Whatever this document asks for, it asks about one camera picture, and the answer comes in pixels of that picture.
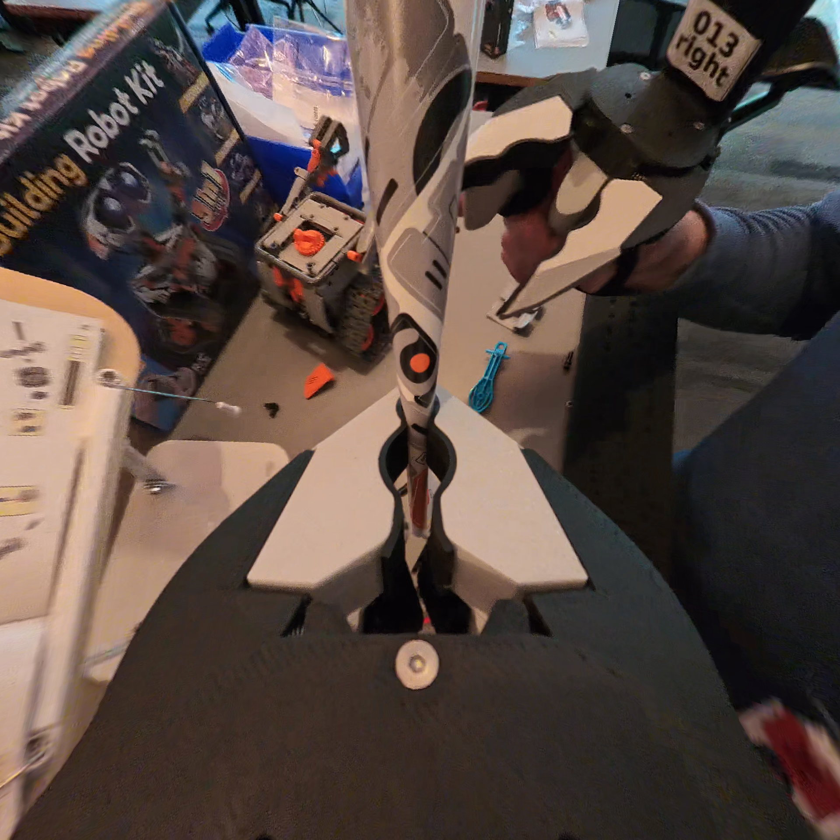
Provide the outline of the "blue robot kit box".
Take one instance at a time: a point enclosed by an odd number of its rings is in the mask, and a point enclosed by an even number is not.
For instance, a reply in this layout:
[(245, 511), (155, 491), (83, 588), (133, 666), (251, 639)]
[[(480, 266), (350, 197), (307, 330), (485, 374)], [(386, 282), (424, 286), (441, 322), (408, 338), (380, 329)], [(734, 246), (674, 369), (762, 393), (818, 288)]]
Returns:
[(140, 386), (193, 396), (259, 292), (274, 203), (173, 2), (120, 2), (2, 96), (2, 267), (91, 290)]

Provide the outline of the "robot sticker sheet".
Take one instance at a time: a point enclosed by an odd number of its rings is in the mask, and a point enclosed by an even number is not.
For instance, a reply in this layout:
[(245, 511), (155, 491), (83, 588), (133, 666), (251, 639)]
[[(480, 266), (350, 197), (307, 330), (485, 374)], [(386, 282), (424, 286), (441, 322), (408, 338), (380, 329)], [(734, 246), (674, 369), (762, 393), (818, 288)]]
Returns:
[(431, 530), (428, 432), (459, 220), (481, 12), (474, 1), (344, 3), (355, 100), (407, 425), (414, 537)]

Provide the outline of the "red and white badge card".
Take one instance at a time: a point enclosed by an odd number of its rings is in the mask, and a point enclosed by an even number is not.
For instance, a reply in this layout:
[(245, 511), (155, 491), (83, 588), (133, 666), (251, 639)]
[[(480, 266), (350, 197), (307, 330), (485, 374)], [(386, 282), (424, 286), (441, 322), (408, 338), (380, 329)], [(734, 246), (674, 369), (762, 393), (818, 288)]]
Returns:
[(838, 839), (839, 753), (830, 732), (777, 700), (752, 706), (738, 717), (816, 834)]

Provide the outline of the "person's right hand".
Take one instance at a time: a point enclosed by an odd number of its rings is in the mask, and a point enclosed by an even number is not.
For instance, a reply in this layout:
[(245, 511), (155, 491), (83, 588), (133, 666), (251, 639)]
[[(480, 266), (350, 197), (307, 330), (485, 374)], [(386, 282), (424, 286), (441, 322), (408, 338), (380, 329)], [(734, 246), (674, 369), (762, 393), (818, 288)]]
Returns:
[[(501, 259), (518, 283), (530, 280), (537, 268), (564, 247), (564, 237), (549, 226), (553, 199), (505, 220)], [(653, 293), (671, 288), (706, 251), (710, 241), (707, 217), (696, 203), (682, 219), (654, 243), (637, 250), (633, 271), (622, 284), (628, 293)]]

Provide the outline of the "instruction booklet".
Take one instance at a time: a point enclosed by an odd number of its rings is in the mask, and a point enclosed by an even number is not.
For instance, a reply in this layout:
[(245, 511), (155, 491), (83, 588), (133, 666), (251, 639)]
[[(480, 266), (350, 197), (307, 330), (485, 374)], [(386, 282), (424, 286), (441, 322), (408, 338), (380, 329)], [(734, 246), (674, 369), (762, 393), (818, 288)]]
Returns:
[(45, 615), (100, 358), (97, 318), (1, 305), (1, 624)]

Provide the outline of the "blue storage bin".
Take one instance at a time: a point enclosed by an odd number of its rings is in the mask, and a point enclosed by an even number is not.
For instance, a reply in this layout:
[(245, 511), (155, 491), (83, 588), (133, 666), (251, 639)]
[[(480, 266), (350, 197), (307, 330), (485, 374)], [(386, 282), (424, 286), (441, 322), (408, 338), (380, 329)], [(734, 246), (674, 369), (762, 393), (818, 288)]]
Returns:
[[(245, 137), (254, 153), (258, 168), (260, 168), (263, 173), (265, 184), (269, 193), (273, 195), (275, 200), (279, 203), (281, 199), (286, 197), (291, 189), (291, 184), (295, 178), (295, 169), (303, 167), (309, 161), (310, 137), (308, 137), (303, 146), (291, 145), (254, 138), (247, 135), (245, 129), (240, 125), (239, 121), (238, 125), (245, 132)], [(323, 191), (349, 205), (364, 208), (367, 206), (369, 201), (369, 190), (366, 175), (364, 173), (364, 162), (361, 151), (361, 131), (358, 143), (352, 143), (350, 136), (349, 139), (350, 151), (338, 164), (338, 173), (336, 175), (332, 175), (327, 180), (325, 186), (323, 187)]]

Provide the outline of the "white stand base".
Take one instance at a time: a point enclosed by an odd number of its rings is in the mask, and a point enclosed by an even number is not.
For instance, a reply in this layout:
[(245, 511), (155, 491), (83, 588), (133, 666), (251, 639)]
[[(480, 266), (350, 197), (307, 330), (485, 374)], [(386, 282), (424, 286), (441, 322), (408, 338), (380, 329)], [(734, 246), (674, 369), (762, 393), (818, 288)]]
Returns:
[(288, 463), (275, 444), (171, 440), (128, 445), (133, 488), (94, 602), (85, 677), (114, 677), (144, 618), (198, 546)]

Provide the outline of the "clear bag of parts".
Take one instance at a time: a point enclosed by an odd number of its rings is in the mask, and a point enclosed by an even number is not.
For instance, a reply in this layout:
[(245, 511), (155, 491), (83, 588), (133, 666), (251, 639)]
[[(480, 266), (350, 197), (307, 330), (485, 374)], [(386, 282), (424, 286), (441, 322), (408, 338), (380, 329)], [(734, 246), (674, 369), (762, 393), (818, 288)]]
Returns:
[(531, 12), (535, 49), (572, 49), (589, 45), (585, 1), (536, 2)]

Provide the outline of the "grey orange tracked toy robot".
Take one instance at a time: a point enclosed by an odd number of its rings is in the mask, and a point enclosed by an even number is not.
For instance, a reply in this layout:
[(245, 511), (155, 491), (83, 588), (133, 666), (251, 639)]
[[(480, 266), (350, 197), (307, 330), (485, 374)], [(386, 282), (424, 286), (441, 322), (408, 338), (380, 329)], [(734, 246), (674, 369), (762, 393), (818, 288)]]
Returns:
[(350, 151), (341, 121), (321, 116), (309, 149), (309, 161), (295, 169), (273, 225), (255, 244), (262, 297), (277, 311), (297, 315), (351, 355), (369, 361), (387, 333), (372, 223), (360, 209), (322, 190)]

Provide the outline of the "booklet holder clip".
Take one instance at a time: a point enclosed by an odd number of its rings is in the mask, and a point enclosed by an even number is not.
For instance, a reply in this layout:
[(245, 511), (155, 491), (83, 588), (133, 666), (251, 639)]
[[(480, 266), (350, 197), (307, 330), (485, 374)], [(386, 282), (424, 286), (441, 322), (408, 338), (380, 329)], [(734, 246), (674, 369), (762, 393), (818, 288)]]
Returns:
[(210, 404), (218, 410), (220, 413), (223, 413), (229, 417), (240, 417), (243, 413), (243, 409), (240, 406), (230, 404), (227, 402), (215, 401), (210, 398), (195, 396), (195, 395), (186, 395), (186, 394), (176, 394), (176, 393), (169, 393), (169, 392), (162, 392), (159, 390), (152, 390), (149, 388), (137, 387), (137, 386), (129, 386), (124, 384), (123, 378), (121, 374), (113, 369), (101, 369), (97, 372), (96, 376), (96, 383), (98, 385), (108, 387), (113, 390), (119, 390), (124, 392), (131, 392), (133, 394), (141, 394), (145, 396), (156, 396), (163, 399), (171, 399), (171, 400), (178, 400), (181, 402), (192, 402), (192, 403), (206, 403)]

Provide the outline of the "grey plastic panel assembly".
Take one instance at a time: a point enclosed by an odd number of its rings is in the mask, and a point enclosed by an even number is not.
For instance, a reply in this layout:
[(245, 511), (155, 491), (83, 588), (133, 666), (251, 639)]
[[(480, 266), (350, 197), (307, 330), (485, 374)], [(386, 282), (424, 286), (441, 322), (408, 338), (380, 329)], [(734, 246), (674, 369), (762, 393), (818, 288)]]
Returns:
[(542, 318), (544, 306), (531, 308), (517, 316), (511, 315), (508, 311), (509, 305), (517, 296), (519, 288), (515, 280), (509, 280), (502, 288), (498, 299), (490, 306), (486, 318), (511, 333), (528, 336), (532, 331), (532, 325)]

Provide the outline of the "blue plastic brick tool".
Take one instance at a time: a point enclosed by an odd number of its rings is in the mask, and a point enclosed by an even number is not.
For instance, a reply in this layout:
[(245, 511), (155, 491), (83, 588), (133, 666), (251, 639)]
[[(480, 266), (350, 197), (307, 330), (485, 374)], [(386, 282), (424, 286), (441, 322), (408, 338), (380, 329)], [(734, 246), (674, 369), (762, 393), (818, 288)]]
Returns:
[(486, 367), (468, 394), (468, 405), (478, 414), (483, 414), (494, 400), (497, 374), (502, 362), (509, 359), (508, 343), (499, 341), (493, 348), (486, 350), (486, 353)]

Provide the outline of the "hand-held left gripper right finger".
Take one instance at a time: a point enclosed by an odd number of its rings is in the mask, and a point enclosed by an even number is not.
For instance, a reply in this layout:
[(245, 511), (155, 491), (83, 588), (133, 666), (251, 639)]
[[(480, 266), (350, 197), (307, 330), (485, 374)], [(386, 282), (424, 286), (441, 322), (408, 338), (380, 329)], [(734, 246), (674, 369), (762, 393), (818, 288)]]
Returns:
[(583, 589), (590, 578), (527, 452), (440, 389), (428, 436), (437, 481), (420, 596), (437, 631), (479, 631), (502, 601)]

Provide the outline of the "person's right forearm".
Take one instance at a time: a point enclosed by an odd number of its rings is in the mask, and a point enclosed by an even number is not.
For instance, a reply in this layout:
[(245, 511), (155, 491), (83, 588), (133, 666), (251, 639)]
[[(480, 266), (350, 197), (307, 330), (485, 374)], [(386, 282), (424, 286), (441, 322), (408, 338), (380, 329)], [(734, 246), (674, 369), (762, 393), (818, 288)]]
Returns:
[(838, 190), (809, 205), (698, 213), (707, 247), (669, 291), (681, 319), (809, 340), (838, 316)]

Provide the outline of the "black car model box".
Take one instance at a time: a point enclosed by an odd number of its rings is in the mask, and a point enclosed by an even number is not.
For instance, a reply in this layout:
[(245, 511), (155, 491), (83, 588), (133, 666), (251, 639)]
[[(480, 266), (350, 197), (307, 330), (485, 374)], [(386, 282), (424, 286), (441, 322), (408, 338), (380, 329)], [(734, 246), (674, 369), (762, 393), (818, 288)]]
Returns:
[(514, 1), (484, 1), (479, 48), (490, 59), (508, 52)]

